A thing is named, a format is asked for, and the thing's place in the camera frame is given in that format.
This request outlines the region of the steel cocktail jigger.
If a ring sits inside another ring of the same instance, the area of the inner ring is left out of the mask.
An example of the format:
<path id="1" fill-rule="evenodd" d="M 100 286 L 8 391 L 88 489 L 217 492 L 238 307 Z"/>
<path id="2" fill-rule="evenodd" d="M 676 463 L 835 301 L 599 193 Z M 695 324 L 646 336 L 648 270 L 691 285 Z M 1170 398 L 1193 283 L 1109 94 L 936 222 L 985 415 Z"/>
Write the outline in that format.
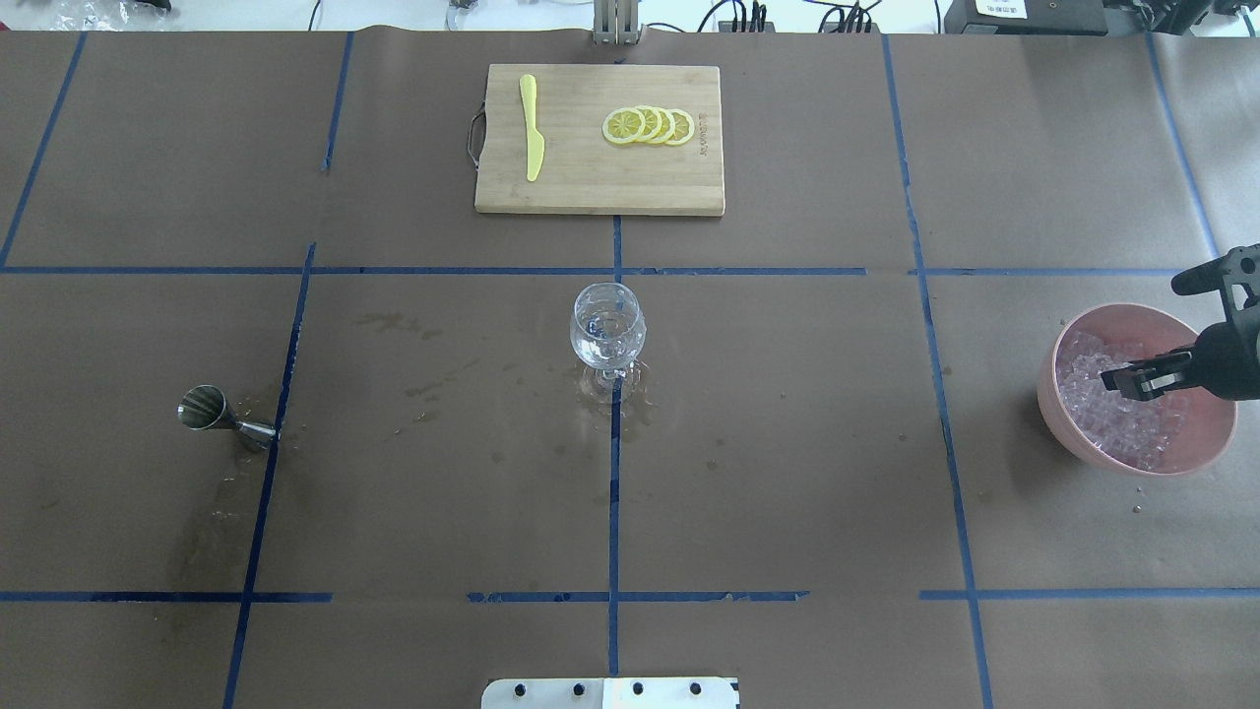
<path id="1" fill-rule="evenodd" d="M 194 431 L 232 431 L 239 447 L 252 452 L 268 450 L 278 434 L 268 422 L 241 418 L 224 390 L 212 383 L 202 383 L 185 392 L 176 404 L 176 421 Z"/>

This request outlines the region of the clear ice cubes pile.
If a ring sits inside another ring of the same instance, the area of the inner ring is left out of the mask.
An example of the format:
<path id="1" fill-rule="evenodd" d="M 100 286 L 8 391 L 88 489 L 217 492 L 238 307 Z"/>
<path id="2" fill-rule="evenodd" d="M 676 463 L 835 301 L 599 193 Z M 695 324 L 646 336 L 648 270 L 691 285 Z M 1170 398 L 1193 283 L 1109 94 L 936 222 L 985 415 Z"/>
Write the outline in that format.
<path id="1" fill-rule="evenodd" d="M 1070 332 L 1058 345 L 1058 400 L 1095 448 L 1128 466 L 1153 472 L 1188 421 L 1191 400 L 1171 392 L 1157 400 L 1129 400 L 1102 387 L 1102 372 L 1143 356 L 1139 343 L 1106 343 L 1094 332 Z"/>

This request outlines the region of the clear wine glass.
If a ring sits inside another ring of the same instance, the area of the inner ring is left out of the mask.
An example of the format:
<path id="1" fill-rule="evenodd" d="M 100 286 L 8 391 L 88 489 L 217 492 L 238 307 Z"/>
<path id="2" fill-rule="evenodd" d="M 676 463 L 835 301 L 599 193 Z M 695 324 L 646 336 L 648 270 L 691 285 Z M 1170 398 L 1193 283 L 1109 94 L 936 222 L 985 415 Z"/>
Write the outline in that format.
<path id="1" fill-rule="evenodd" d="M 585 287 L 573 301 L 571 348 L 580 359 L 580 390 L 586 400 L 611 406 L 643 389 L 646 368 L 640 360 L 646 319 L 636 295 L 616 282 Z"/>

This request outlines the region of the pink plastic bowl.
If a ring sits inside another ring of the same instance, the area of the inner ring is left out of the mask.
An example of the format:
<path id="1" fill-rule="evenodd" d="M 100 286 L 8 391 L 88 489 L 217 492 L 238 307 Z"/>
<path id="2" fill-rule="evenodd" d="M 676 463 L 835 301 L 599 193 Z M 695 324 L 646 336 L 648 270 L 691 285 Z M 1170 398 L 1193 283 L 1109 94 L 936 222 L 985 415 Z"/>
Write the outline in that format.
<path id="1" fill-rule="evenodd" d="M 1215 398 L 1211 392 L 1202 389 L 1174 390 L 1183 392 L 1191 400 L 1188 421 L 1184 422 L 1179 434 L 1171 441 L 1168 453 L 1155 471 L 1133 468 L 1095 448 L 1084 434 L 1084 429 L 1079 429 L 1070 418 L 1062 400 L 1058 400 L 1056 377 L 1058 345 L 1070 332 L 1076 331 L 1094 332 L 1106 343 L 1139 343 L 1143 353 L 1139 359 L 1189 346 L 1197 336 L 1187 322 L 1176 319 L 1174 315 L 1135 302 L 1102 303 L 1067 320 L 1040 366 L 1037 406 L 1053 440 L 1057 440 L 1068 453 L 1089 466 L 1109 472 L 1139 477 L 1177 477 L 1210 467 L 1228 450 L 1239 427 L 1239 403 Z"/>

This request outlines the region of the yellow lemon slices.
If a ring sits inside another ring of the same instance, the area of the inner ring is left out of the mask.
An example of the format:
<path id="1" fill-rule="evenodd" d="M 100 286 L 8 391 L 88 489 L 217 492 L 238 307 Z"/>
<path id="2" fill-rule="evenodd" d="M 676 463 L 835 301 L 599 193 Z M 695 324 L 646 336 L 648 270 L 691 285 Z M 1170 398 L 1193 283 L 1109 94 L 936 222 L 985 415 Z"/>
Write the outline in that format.
<path id="1" fill-rule="evenodd" d="M 680 108 L 639 105 L 612 110 L 604 117 L 601 133 L 615 147 L 683 147 L 696 135 L 698 120 Z"/>

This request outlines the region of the bamboo cutting board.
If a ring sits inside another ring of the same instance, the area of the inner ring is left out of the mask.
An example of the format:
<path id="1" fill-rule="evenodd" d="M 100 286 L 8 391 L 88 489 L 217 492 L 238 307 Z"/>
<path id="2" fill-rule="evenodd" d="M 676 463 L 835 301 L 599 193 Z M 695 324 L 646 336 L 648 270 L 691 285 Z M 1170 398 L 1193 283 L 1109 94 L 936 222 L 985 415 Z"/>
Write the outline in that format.
<path id="1" fill-rule="evenodd" d="M 520 76 L 538 81 L 547 144 L 525 179 Z M 714 65 L 491 64 L 478 154 L 475 207 L 483 214 L 698 217 L 724 214 L 722 76 Z M 698 120 L 683 147 L 615 147 L 604 117 L 625 106 L 680 108 Z"/>

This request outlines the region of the yellow plastic knife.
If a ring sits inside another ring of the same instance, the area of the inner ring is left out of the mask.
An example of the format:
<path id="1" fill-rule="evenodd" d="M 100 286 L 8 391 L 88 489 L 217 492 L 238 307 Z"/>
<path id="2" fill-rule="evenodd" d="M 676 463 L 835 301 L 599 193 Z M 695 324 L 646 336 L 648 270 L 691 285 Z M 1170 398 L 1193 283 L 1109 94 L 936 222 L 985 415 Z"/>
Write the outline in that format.
<path id="1" fill-rule="evenodd" d="M 538 81 L 536 76 L 519 77 L 519 94 L 524 117 L 525 179 L 536 181 L 546 159 L 546 139 L 538 127 Z"/>

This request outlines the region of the aluminium frame post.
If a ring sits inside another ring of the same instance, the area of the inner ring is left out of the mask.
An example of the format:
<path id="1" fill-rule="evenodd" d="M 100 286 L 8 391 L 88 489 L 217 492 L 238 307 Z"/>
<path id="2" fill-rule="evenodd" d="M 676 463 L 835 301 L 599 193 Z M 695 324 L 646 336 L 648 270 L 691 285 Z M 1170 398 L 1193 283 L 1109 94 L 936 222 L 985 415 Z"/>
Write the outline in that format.
<path id="1" fill-rule="evenodd" d="M 593 1 L 593 44 L 635 45 L 643 39 L 638 0 Z"/>

